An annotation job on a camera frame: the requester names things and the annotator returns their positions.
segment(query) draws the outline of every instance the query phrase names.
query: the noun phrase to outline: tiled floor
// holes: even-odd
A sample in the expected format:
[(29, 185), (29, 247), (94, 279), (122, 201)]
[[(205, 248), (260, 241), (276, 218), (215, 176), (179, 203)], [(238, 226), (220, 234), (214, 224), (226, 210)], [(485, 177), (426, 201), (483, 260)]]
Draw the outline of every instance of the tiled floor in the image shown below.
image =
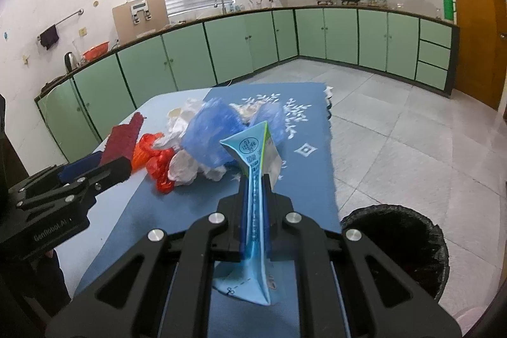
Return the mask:
[(451, 314), (489, 303), (504, 258), (507, 126), (454, 91), (451, 99), (357, 69), (294, 60), (245, 82), (332, 86), (336, 203), (398, 204), (441, 226), (450, 276), (440, 304)]

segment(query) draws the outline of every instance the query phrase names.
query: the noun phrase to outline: faucet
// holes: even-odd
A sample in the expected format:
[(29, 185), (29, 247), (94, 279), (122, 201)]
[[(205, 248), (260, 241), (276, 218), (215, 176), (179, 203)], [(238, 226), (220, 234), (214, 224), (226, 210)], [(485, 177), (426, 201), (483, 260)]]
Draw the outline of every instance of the faucet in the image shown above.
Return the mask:
[[(226, 10), (226, 8), (225, 8), (224, 0), (221, 0), (221, 2), (222, 2), (222, 15), (225, 15), (225, 14), (227, 13), (227, 10)], [(215, 6), (214, 6), (214, 7), (215, 7), (215, 8), (218, 8), (218, 6), (219, 6), (219, 5), (217, 4), (217, 2), (216, 2), (216, 0), (215, 0)]]

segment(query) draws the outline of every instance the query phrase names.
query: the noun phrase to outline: kitchen cabinet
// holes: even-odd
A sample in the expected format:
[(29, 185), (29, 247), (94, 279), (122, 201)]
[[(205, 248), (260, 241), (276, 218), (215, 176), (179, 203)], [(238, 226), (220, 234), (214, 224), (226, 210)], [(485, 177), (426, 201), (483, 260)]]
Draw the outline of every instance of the kitchen cabinet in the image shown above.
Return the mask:
[(121, 50), (118, 58), (137, 107), (154, 96), (176, 91), (160, 36)]
[(162, 35), (179, 91), (216, 85), (202, 23)]
[(387, 13), (387, 72), (407, 79), (415, 78), (419, 18)]
[(218, 83), (252, 73), (244, 16), (229, 16), (204, 24)]
[(359, 10), (359, 65), (386, 70), (387, 13)]
[(421, 39), (450, 48), (452, 28), (441, 23), (421, 19)]
[(116, 55), (83, 69), (74, 80), (102, 140), (135, 110)]
[(419, 62), (415, 80), (443, 91), (447, 81), (447, 71)]
[(283, 61), (296, 56), (298, 54), (298, 45), (292, 10), (274, 10), (273, 23), (279, 60)]
[(100, 139), (92, 130), (72, 79), (53, 88), (37, 105), (69, 162), (87, 156), (99, 145)]
[(326, 58), (357, 64), (357, 10), (324, 9)]
[(426, 41), (419, 43), (419, 60), (442, 69), (449, 68), (451, 50)]
[(325, 59), (324, 13), (321, 8), (296, 10), (299, 55)]
[(247, 42), (253, 70), (277, 62), (278, 54), (271, 12), (249, 13), (243, 17), (247, 28)]

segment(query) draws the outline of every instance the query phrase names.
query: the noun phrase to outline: trash can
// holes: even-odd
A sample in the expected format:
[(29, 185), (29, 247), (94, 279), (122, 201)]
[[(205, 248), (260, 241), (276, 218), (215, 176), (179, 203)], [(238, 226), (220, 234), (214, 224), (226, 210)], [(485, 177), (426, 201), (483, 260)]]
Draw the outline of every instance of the trash can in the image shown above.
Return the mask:
[[(429, 218), (400, 205), (373, 205), (356, 209), (341, 226), (343, 232), (355, 228), (364, 233), (436, 301), (440, 299), (449, 277), (449, 252), (442, 230)], [(371, 270), (381, 278), (381, 271)]]

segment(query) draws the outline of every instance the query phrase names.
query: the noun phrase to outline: drawer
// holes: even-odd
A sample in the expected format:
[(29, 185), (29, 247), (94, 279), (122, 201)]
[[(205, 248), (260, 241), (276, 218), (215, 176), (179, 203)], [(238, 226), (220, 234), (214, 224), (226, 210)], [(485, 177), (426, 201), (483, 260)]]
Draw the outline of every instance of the drawer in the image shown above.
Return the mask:
[(447, 80), (447, 71), (424, 62), (418, 62), (415, 80), (443, 91)]
[(419, 60), (436, 65), (442, 69), (449, 68), (451, 50), (433, 43), (419, 41)]
[(432, 21), (421, 19), (421, 39), (451, 47), (452, 28)]

